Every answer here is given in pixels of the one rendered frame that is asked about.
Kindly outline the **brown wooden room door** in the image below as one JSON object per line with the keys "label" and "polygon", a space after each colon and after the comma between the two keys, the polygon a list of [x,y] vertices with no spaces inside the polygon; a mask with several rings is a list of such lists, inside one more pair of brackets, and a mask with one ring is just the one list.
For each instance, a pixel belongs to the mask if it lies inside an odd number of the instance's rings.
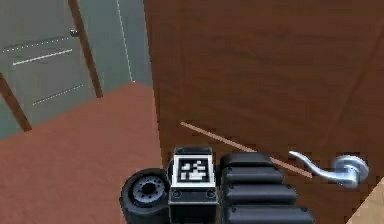
{"label": "brown wooden room door", "polygon": [[[262,151],[316,224],[384,224],[384,0],[144,0],[161,155]],[[353,155],[350,189],[313,173]]]}

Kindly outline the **grey panelled room door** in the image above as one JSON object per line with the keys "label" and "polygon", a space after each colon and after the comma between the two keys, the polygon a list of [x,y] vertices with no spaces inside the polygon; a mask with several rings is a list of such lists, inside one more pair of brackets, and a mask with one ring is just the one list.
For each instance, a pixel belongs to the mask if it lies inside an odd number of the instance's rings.
{"label": "grey panelled room door", "polygon": [[0,90],[24,131],[103,96],[79,0],[0,0]]}

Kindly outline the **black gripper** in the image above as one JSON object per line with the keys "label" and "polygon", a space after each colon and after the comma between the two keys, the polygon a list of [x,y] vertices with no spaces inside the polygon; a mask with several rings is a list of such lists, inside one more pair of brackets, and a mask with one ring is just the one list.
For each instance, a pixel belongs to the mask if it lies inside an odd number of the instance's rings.
{"label": "black gripper", "polygon": [[170,184],[161,168],[146,168],[131,175],[120,193],[127,224],[169,224]]}

